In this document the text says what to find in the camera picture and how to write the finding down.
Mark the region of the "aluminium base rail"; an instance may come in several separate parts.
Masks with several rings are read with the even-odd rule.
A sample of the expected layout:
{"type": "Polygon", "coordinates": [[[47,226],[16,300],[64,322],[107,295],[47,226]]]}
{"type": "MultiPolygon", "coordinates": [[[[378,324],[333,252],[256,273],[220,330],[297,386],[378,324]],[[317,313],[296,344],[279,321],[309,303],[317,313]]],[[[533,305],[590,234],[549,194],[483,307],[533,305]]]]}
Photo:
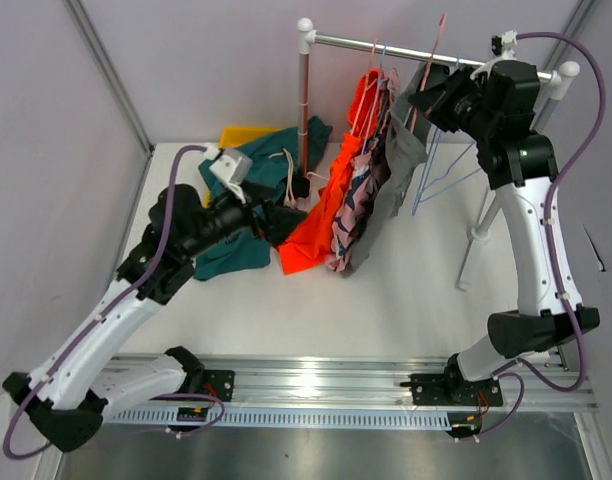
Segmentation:
{"type": "MultiPolygon", "coordinates": [[[[315,408],[342,410],[394,410],[416,408],[413,403],[427,391],[425,385],[403,387],[412,374],[440,374],[440,358],[405,360],[379,358],[322,358],[272,356],[200,356],[209,370],[231,370],[234,386],[231,405],[262,408],[315,408]]],[[[509,371],[522,377],[501,378],[466,398],[492,412],[510,409],[519,395],[522,412],[595,412],[598,402],[586,381],[579,389],[557,392],[518,366],[509,371]]]]}

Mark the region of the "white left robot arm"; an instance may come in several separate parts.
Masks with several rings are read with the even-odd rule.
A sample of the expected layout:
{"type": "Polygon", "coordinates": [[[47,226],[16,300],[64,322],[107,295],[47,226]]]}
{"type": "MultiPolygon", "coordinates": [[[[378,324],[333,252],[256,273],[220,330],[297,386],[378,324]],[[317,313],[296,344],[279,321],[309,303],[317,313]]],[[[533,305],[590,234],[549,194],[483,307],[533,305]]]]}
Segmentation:
{"type": "Polygon", "coordinates": [[[197,256],[242,230],[277,247],[307,214],[277,204],[269,188],[246,182],[241,196],[225,191],[208,207],[194,187],[174,184],[159,194],[148,216],[141,241],[87,319],[42,365],[4,380],[3,389],[18,406],[11,428],[26,414],[49,445],[68,453],[114,415],[151,399],[223,402],[206,390],[204,364],[181,346],[119,375],[102,371],[193,278],[197,256]]]}

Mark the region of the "black shorts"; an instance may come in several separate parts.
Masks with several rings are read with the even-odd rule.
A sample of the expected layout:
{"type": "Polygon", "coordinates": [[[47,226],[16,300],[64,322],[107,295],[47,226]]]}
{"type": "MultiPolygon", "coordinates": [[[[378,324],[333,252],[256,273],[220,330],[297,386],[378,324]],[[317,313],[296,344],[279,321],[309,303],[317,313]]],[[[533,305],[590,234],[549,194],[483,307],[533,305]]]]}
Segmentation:
{"type": "Polygon", "coordinates": [[[301,175],[294,176],[291,180],[284,177],[274,189],[272,202],[275,205],[299,209],[297,201],[306,199],[309,194],[310,181],[308,179],[301,175]]]}

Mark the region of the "blue hanger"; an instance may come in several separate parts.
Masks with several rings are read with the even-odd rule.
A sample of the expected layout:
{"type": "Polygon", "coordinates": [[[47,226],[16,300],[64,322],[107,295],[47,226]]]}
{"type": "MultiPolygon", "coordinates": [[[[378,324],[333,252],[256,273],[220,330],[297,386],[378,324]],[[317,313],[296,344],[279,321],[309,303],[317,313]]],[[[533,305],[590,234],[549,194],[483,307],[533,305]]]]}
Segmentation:
{"type": "Polygon", "coordinates": [[[474,151],[474,144],[467,143],[446,166],[445,170],[440,175],[433,177],[433,167],[436,164],[436,158],[440,147],[443,145],[441,140],[442,132],[437,128],[433,128],[431,130],[430,143],[427,147],[427,161],[423,166],[420,181],[418,183],[412,204],[412,216],[415,216],[418,213],[422,204],[427,203],[430,200],[433,200],[448,192],[449,190],[456,188],[470,178],[474,177],[480,171],[480,168],[476,167],[459,178],[455,177],[453,180],[450,179],[452,174],[457,171],[457,168],[460,166],[462,161],[466,159],[467,155],[474,151]]]}
{"type": "Polygon", "coordinates": [[[382,96],[382,85],[383,85],[383,83],[385,82],[385,79],[386,79],[386,74],[384,72],[384,59],[385,59],[385,56],[386,56],[386,48],[387,47],[388,47],[388,44],[385,43],[383,45],[382,51],[380,53],[379,75],[378,75],[378,79],[377,79],[377,86],[376,86],[375,96],[373,98],[373,103],[371,105],[370,114],[369,114],[369,117],[368,117],[368,123],[367,123],[367,127],[366,127],[364,143],[363,143],[363,146],[362,146],[361,154],[365,154],[366,153],[367,145],[368,145],[369,141],[371,140],[371,138],[373,137],[375,131],[377,130],[378,115],[376,114],[376,112],[377,112],[378,104],[380,103],[380,99],[381,99],[381,96],[382,96]]]}
{"type": "Polygon", "coordinates": [[[448,66],[440,65],[439,63],[435,62],[434,58],[425,90],[439,84],[441,81],[445,80],[451,73],[454,73],[459,70],[463,65],[464,62],[462,61],[460,56],[457,56],[456,60],[448,66]]]}

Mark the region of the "pink patterned shorts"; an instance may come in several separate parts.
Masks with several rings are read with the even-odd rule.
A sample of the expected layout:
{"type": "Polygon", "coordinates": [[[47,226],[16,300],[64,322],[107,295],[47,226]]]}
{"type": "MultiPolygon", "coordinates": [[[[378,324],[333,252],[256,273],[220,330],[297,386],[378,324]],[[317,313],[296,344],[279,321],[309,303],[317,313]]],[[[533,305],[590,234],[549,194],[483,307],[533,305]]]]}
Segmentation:
{"type": "Polygon", "coordinates": [[[390,177],[390,168],[385,158],[385,140],[390,125],[390,110],[400,90],[396,69],[386,73],[382,85],[382,96],[378,104],[377,130],[367,145],[365,154],[351,160],[352,174],[341,207],[333,219],[331,242],[332,253],[327,256],[328,269],[348,272],[357,256],[359,241],[364,236],[380,188],[390,177]]]}

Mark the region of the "pink hanger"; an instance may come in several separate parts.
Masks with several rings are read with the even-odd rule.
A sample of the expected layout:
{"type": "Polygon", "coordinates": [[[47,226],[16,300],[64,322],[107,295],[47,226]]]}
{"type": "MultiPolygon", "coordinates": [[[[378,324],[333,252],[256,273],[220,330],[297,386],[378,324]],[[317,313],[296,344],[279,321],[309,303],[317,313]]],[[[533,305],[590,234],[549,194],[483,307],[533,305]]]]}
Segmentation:
{"type": "MultiPolygon", "coordinates": [[[[299,40],[299,122],[298,122],[298,155],[300,172],[306,176],[309,166],[309,75],[310,53],[315,44],[338,48],[359,50],[361,45],[350,39],[330,37],[310,30],[303,33],[299,40]]],[[[350,130],[344,134],[340,155],[346,160],[345,165],[351,165],[351,160],[360,154],[364,141],[368,117],[375,96],[379,69],[369,69],[360,79],[353,103],[349,110],[348,122],[350,130]]]]}
{"type": "MultiPolygon", "coordinates": [[[[446,24],[446,17],[447,17],[447,13],[444,12],[442,13],[441,17],[440,17],[440,21],[439,21],[439,26],[438,26],[438,31],[437,31],[437,35],[435,38],[435,42],[433,45],[433,48],[431,50],[431,53],[429,55],[429,58],[426,60],[426,64],[423,70],[423,75],[421,77],[421,81],[418,85],[418,91],[424,91],[426,89],[426,85],[428,82],[428,78],[430,76],[430,70],[431,70],[431,66],[433,64],[433,60],[435,57],[435,53],[437,51],[437,48],[440,45],[442,36],[443,36],[443,32],[445,29],[445,24],[446,24]]],[[[418,110],[417,107],[411,107],[411,122],[410,122],[410,133],[414,132],[415,126],[417,124],[417,118],[418,118],[418,110]]]]}

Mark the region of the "grey shorts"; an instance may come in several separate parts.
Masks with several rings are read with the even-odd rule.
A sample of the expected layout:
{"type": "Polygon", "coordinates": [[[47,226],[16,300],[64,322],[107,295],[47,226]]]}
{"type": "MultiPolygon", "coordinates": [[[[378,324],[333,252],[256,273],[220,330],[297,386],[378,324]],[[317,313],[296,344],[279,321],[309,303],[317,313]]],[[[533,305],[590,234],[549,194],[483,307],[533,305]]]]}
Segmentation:
{"type": "Polygon", "coordinates": [[[367,230],[359,241],[357,256],[348,272],[338,273],[344,278],[353,275],[367,260],[370,249],[377,240],[386,222],[397,216],[410,187],[415,169],[426,163],[426,145],[431,124],[420,114],[414,132],[410,133],[411,105],[407,96],[418,87],[423,75],[420,66],[410,83],[400,88],[390,110],[390,125],[386,133],[385,158],[390,168],[390,177],[377,194],[374,211],[368,221],[367,230]]]}

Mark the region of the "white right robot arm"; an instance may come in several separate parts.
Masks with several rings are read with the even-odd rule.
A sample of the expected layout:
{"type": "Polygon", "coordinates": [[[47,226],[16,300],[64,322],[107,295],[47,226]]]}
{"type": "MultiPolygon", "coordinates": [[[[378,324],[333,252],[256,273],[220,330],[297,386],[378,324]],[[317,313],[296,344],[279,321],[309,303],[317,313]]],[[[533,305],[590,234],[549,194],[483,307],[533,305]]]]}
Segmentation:
{"type": "Polygon", "coordinates": [[[535,66],[501,60],[463,67],[442,83],[408,97],[444,132],[462,131],[504,214],[517,272],[517,307],[493,313],[487,334],[451,357],[442,380],[454,403],[475,396],[479,382],[527,355],[569,342],[598,327],[599,311],[584,304],[572,278],[558,218],[558,171],[551,141],[532,129],[541,82],[535,66]]]}

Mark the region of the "orange shorts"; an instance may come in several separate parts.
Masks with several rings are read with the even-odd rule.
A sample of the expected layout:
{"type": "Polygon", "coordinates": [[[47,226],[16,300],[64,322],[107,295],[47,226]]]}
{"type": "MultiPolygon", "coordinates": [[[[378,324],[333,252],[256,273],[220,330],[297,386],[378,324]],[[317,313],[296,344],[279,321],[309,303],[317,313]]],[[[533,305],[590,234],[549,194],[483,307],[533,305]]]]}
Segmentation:
{"type": "Polygon", "coordinates": [[[352,166],[345,165],[345,162],[339,150],[329,170],[329,181],[319,191],[320,200],[278,248],[284,274],[290,275],[316,267],[324,263],[332,253],[333,219],[342,205],[352,174],[352,166]]]}

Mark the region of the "silver clothes rack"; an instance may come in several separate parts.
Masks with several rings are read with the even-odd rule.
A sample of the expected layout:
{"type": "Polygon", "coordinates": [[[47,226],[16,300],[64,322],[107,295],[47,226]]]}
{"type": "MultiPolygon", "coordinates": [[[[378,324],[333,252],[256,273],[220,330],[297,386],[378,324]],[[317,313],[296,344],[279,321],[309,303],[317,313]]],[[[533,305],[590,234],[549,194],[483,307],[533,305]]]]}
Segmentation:
{"type": "MultiPolygon", "coordinates": [[[[366,41],[343,38],[334,35],[323,34],[314,27],[313,22],[303,17],[297,21],[298,31],[298,53],[299,53],[299,73],[298,73],[298,153],[300,156],[300,166],[302,170],[307,169],[308,152],[307,143],[309,139],[309,75],[310,75],[310,53],[311,47],[315,44],[327,45],[337,48],[344,48],[356,51],[374,51],[385,56],[403,58],[419,61],[423,63],[434,63],[447,65],[449,67],[483,66],[481,61],[467,60],[462,57],[441,55],[432,50],[430,52],[407,49],[403,47],[388,46],[386,44],[370,43],[366,41]]],[[[546,89],[547,100],[542,108],[537,123],[545,125],[552,115],[552,111],[557,106],[565,94],[568,92],[573,81],[580,74],[581,67],[575,61],[566,61],[558,69],[549,73],[541,72],[540,81],[546,89]]],[[[456,288],[466,291],[473,283],[475,273],[481,261],[484,248],[490,239],[490,228],[493,220],[501,211],[499,202],[494,199],[485,201],[482,204],[484,212],[479,223],[468,231],[469,245],[467,247],[459,276],[456,281],[456,288]]]]}

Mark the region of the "teal shorts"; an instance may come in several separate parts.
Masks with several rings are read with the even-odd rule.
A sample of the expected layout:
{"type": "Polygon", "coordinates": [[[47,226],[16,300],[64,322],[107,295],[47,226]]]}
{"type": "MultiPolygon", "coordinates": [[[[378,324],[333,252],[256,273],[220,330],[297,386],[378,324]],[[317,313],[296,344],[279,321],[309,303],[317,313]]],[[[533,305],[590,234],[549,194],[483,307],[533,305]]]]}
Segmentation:
{"type": "MultiPolygon", "coordinates": [[[[320,117],[308,120],[309,168],[315,169],[322,160],[333,127],[320,117]]],[[[280,204],[285,198],[289,165],[299,169],[298,133],[295,127],[278,130],[245,143],[237,148],[252,160],[246,179],[271,187],[273,200],[280,204]]],[[[242,230],[207,250],[196,259],[194,278],[208,281],[216,276],[242,270],[260,269],[270,264],[270,244],[242,230]]]]}

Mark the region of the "yellow plastic tray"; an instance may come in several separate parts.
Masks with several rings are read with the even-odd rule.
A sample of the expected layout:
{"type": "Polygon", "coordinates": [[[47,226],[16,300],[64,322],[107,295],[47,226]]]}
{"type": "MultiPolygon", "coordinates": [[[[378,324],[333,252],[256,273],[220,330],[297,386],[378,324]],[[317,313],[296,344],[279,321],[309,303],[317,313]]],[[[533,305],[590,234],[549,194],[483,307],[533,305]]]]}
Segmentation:
{"type": "MultiPolygon", "coordinates": [[[[228,126],[221,133],[218,148],[238,149],[251,158],[255,158],[260,156],[258,150],[262,148],[264,141],[273,134],[279,132],[279,128],[271,127],[228,126]]],[[[203,192],[201,193],[201,201],[204,207],[210,204],[213,196],[212,192],[218,191],[220,186],[219,182],[209,171],[211,159],[214,156],[214,153],[209,152],[198,166],[198,170],[205,184],[203,192]]]]}

